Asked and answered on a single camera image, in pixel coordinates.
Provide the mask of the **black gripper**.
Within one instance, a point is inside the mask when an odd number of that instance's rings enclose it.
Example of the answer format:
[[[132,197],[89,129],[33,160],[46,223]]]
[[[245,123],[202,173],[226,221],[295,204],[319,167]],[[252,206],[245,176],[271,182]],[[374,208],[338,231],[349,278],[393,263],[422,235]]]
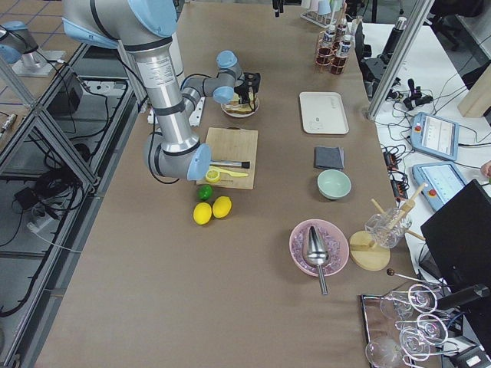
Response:
[[[260,73],[243,73],[242,78],[237,80],[238,84],[234,87],[234,92],[240,96],[240,104],[245,104],[249,98],[251,104],[257,104],[260,82]]]

